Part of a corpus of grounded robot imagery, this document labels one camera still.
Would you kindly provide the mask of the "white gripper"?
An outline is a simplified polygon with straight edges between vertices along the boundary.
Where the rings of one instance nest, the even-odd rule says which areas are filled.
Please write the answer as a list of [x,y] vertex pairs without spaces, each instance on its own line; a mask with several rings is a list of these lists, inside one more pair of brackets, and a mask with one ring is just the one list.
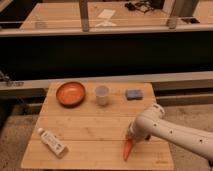
[[126,138],[134,141],[148,141],[151,135],[140,128],[135,122],[131,122],[126,132]]

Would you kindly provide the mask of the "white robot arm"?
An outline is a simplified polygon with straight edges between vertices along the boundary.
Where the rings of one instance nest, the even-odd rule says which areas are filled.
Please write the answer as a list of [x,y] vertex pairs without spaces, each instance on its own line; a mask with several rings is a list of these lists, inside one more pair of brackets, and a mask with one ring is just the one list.
[[165,110],[151,104],[130,123],[126,139],[133,143],[153,135],[213,161],[213,133],[174,124],[164,120]]

